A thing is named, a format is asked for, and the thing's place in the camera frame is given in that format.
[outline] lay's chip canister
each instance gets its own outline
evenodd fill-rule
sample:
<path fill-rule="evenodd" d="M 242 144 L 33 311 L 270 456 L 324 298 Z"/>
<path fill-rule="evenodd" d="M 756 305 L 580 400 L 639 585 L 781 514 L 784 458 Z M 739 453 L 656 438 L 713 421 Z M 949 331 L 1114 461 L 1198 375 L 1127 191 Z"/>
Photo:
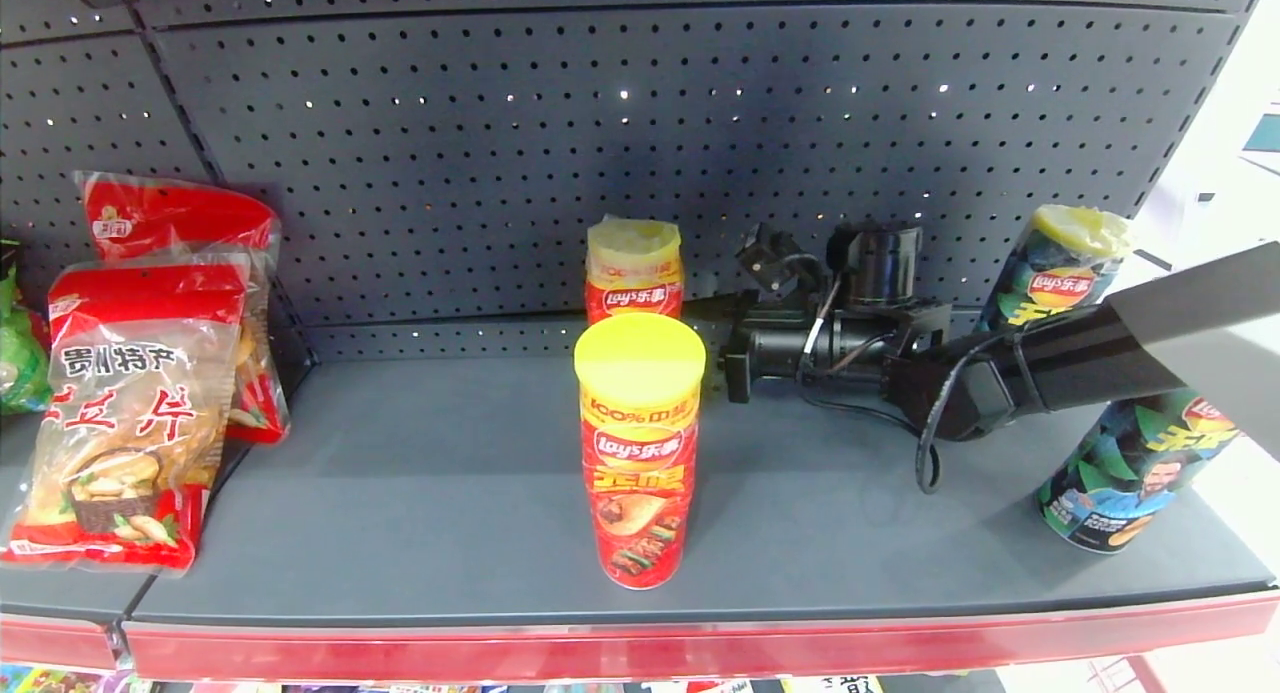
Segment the lay's chip canister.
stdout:
<path fill-rule="evenodd" d="M 605 218 L 588 228 L 588 324 L 637 311 L 680 318 L 684 292 L 675 223 Z"/>
<path fill-rule="evenodd" d="M 1036 502 L 1066 541 L 1115 553 L 1238 433 L 1190 388 L 1111 402 Z"/>
<path fill-rule="evenodd" d="M 667 583 L 680 565 L 705 366 L 698 333 L 653 313 L 605 318 L 573 347 L 596 550 L 626 588 Z"/>
<path fill-rule="evenodd" d="M 1093 208 L 1042 205 L 978 316 L 978 330 L 1024 325 L 1096 304 L 1129 254 L 1129 222 Z"/>

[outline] robotic arm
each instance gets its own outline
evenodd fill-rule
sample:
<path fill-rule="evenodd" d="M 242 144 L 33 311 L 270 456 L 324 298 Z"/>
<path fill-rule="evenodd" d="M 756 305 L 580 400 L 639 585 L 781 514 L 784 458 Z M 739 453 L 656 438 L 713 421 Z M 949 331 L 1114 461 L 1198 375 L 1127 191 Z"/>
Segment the robotic arm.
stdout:
<path fill-rule="evenodd" d="M 744 293 L 721 364 L 735 402 L 756 378 L 806 373 L 877 383 L 919 434 L 918 483 L 934 437 L 973 441 L 1011 420 L 1181 387 L 1197 388 L 1280 455 L 1280 243 L 1224 257 L 1021 328 L 942 343 L 950 306 L 913 293 L 919 229 L 842 224 L 828 242 L 832 282 L 786 233 L 756 227 L 739 260 L 774 302 Z"/>
<path fill-rule="evenodd" d="M 1280 243 L 1038 323 L 890 357 L 884 397 L 924 432 L 933 414 L 940 438 L 969 441 L 1028 412 L 1189 386 L 1280 452 Z"/>

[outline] bag of snacks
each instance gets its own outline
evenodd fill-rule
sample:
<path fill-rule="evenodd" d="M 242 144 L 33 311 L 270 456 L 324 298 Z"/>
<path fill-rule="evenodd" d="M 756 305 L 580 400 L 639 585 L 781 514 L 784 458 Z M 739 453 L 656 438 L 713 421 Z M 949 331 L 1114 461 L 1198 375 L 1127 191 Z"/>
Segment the bag of snacks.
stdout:
<path fill-rule="evenodd" d="M 78 170 L 76 183 L 102 260 L 196 251 L 250 254 L 248 305 L 227 434 L 257 443 L 283 439 L 289 411 L 266 332 L 268 279 L 280 237 L 275 213 L 234 191 L 182 181 Z"/>
<path fill-rule="evenodd" d="M 18 243 L 0 241 L 0 414 L 49 406 L 49 356 L 37 334 L 44 322 L 22 305 Z"/>
<path fill-rule="evenodd" d="M 54 396 L 0 560 L 186 570 L 221 459 L 248 257 L 97 265 L 49 292 Z"/>

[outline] red shelf edge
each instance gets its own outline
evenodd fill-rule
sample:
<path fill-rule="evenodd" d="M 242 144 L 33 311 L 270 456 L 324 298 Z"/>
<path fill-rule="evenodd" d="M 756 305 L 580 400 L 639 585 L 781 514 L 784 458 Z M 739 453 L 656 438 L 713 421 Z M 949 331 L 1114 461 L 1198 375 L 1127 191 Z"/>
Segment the red shelf edge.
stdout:
<path fill-rule="evenodd" d="M 0 661 L 115 670 L 106 628 L 87 620 L 0 615 Z"/>
<path fill-rule="evenodd" d="M 527 628 L 233 628 L 131 621 L 154 680 L 540 683 L 973 670 L 1256 635 L 1280 591 L 1034 615 Z"/>

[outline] gray shelf surface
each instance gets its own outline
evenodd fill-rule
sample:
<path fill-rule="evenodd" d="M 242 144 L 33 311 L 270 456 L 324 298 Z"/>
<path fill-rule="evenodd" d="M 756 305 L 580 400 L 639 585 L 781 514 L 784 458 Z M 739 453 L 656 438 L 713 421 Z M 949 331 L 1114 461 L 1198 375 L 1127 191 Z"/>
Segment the gray shelf surface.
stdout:
<path fill-rule="evenodd" d="M 1272 574 L 1194 494 L 1119 556 L 1061 542 L 1029 493 L 1098 409 L 943 444 L 790 384 L 704 402 L 681 570 L 631 592 L 595 556 L 567 357 L 325 364 L 283 444 L 248 453 L 202 551 L 133 620 L 435 626 L 1042 612 L 1258 591 Z"/>
<path fill-rule="evenodd" d="M 0 500 L 5 502 L 0 541 L 8 542 L 18 485 L 35 450 L 38 415 L 0 424 Z M 0 611 L 109 623 L 124 615 L 148 575 L 141 573 L 0 567 Z"/>

